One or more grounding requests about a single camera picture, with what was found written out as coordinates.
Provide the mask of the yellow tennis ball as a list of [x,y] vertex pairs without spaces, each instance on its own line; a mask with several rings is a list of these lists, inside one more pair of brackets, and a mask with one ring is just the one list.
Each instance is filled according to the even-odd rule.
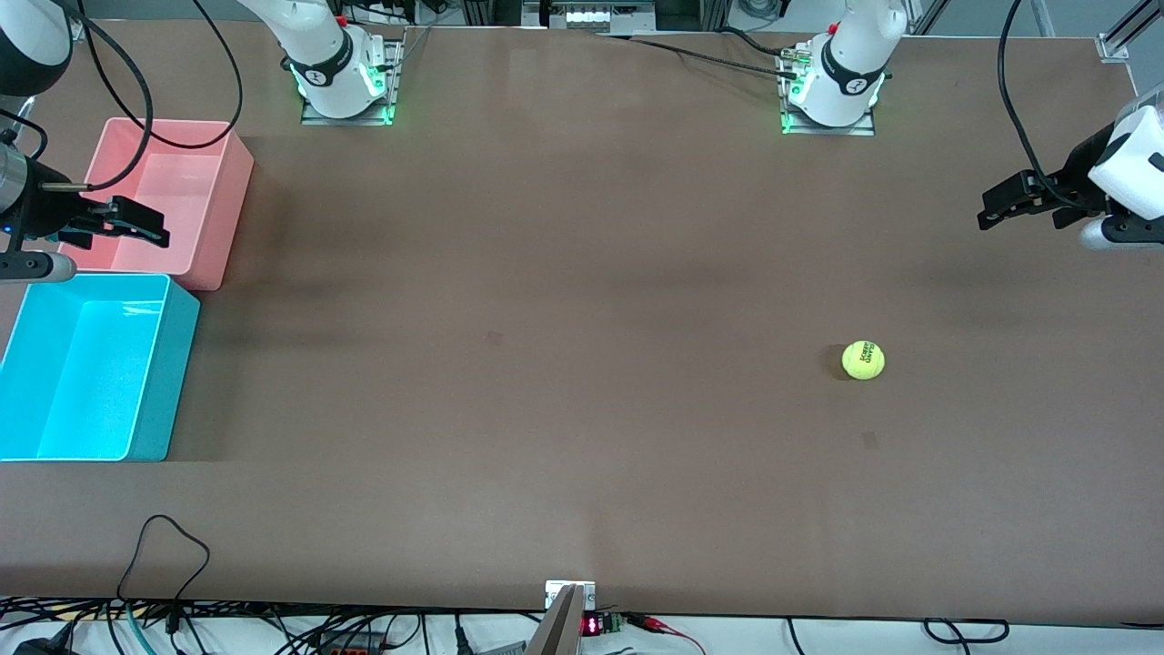
[[856,380],[870,380],[883,372],[886,356],[873,341],[861,340],[849,344],[842,353],[840,364],[845,373]]

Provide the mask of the pink plastic bin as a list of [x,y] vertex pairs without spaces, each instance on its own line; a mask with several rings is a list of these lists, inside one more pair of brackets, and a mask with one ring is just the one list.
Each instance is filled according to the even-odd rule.
[[133,173],[90,199],[122,195],[158,211],[170,245],[95,237],[90,249],[61,245],[79,272],[170,275],[191,293],[222,285],[254,158],[236,133],[217,121],[156,120]]

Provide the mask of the blue plastic bin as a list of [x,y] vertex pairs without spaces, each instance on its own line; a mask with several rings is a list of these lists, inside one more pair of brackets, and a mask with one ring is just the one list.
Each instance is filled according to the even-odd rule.
[[0,361],[0,463],[166,460],[200,309],[166,275],[28,287]]

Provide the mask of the black device with lights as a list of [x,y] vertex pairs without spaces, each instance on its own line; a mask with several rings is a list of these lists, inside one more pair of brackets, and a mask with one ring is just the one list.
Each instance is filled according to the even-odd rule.
[[627,36],[656,30],[653,0],[521,0],[521,26]]

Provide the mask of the aluminium corner bracket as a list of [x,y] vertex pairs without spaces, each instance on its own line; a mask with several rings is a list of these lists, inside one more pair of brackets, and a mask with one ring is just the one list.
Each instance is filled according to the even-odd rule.
[[1138,0],[1138,3],[1117,17],[1106,33],[1095,37],[1096,51],[1103,63],[1117,63],[1129,58],[1128,47],[1147,34],[1147,30],[1164,16],[1164,0]]
[[71,0],[40,0],[45,13],[47,40],[56,45],[66,40],[70,43],[87,40],[86,28],[79,17],[74,17],[74,5]]

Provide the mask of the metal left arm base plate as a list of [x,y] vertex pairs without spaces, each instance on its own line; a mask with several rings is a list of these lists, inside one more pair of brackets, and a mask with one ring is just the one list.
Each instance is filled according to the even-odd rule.
[[842,76],[842,83],[819,65],[819,45],[811,41],[786,48],[775,58],[781,130],[812,136],[873,136],[873,107],[883,71],[865,77]]

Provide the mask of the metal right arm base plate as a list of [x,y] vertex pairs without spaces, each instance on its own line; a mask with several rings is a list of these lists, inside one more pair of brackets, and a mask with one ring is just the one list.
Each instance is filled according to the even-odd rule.
[[346,30],[348,45],[315,69],[290,62],[303,98],[301,124],[390,126],[400,87],[403,42]]

